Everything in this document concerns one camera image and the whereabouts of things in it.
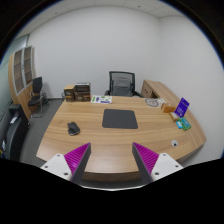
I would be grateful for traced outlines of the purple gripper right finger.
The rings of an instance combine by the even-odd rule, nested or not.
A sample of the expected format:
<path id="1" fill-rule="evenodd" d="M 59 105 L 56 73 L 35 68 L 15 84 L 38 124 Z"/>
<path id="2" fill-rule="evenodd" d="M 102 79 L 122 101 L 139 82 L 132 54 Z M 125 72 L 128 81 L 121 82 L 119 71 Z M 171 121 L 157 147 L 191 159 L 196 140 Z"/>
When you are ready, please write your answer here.
<path id="1" fill-rule="evenodd" d="M 167 153 L 158 154 L 136 142 L 132 143 L 132 153 L 144 184 L 182 169 L 182 166 Z"/>

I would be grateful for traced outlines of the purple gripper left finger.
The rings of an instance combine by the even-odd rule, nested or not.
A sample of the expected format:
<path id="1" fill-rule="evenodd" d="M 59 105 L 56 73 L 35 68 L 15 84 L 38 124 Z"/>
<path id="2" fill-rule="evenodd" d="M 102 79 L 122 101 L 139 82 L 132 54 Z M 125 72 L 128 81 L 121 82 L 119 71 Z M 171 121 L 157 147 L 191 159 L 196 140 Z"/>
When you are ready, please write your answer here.
<path id="1" fill-rule="evenodd" d="M 42 169 L 79 185 L 90 154 L 91 144 L 86 143 L 65 155 L 56 154 L 42 166 Z"/>

